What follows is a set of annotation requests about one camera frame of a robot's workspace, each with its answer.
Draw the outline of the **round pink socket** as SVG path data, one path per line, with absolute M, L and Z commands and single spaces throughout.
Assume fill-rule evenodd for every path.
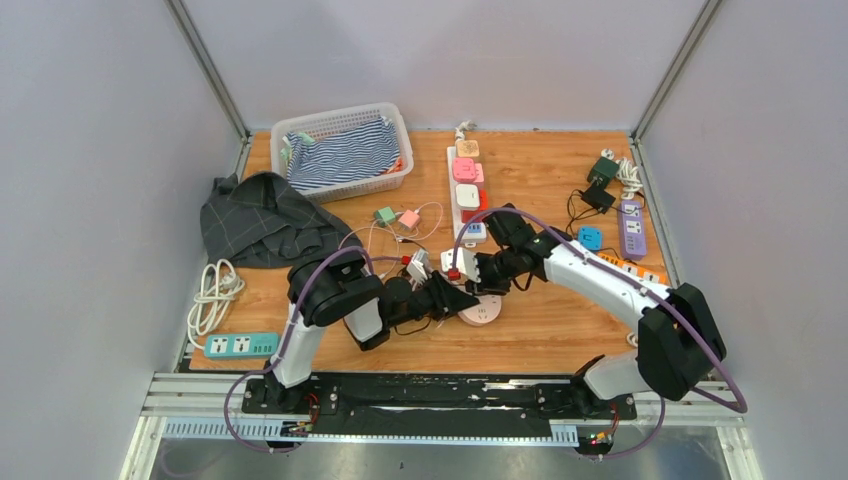
M 478 298 L 479 303 L 462 310 L 458 316 L 465 323 L 482 327 L 493 322 L 502 311 L 502 298 L 497 295 L 485 295 Z

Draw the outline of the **white plug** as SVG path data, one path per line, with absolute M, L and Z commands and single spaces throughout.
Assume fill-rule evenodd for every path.
M 474 184 L 460 183 L 455 186 L 454 197 L 457 207 L 462 210 L 474 210 L 479 206 L 479 188 Z

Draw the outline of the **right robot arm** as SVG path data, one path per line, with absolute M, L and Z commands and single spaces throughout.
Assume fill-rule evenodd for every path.
M 636 333 L 636 349 L 600 355 L 574 373 L 571 403 L 580 415 L 596 417 L 612 399 L 633 393 L 678 401 L 711 371 L 726 371 L 724 341 L 697 287 L 627 272 L 510 204 L 477 217 L 499 249 L 464 253 L 454 245 L 442 255 L 449 279 L 464 277 L 471 294 L 504 295 L 514 278 L 530 274 L 586 297 Z

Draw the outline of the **blue plug adapter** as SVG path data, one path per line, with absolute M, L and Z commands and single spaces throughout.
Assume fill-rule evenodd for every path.
M 578 242 L 586 249 L 597 252 L 603 247 L 603 233 L 599 228 L 581 226 L 577 231 Z

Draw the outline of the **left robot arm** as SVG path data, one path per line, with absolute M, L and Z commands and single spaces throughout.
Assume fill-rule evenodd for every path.
M 359 348 L 372 350 L 401 324 L 443 320 L 476 307 L 480 299 L 441 273 L 421 280 L 373 272 L 373 259 L 361 247 L 344 247 L 320 259 L 311 257 L 288 273 L 289 317 L 281 342 L 263 374 L 273 378 L 268 400 L 283 413 L 298 411 L 306 400 L 304 382 L 327 327 L 342 321 Z

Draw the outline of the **white long power strip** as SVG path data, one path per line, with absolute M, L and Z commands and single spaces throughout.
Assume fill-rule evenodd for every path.
M 455 145 L 449 146 L 446 149 L 446 162 L 448 167 L 448 190 L 453 237 L 455 239 L 459 239 L 464 245 L 468 247 L 474 247 L 478 244 L 482 244 L 483 242 L 485 242 L 487 240 L 488 234 L 486 227 L 484 226 L 481 220 L 477 220 L 476 222 L 470 221 L 469 223 L 463 223 L 461 220 L 461 210 L 457 207 L 454 197 L 455 186 L 460 183 L 455 182 L 451 175 L 451 163 L 455 157 L 458 157 L 456 155 Z M 484 182 L 476 186 L 479 189 L 485 189 Z

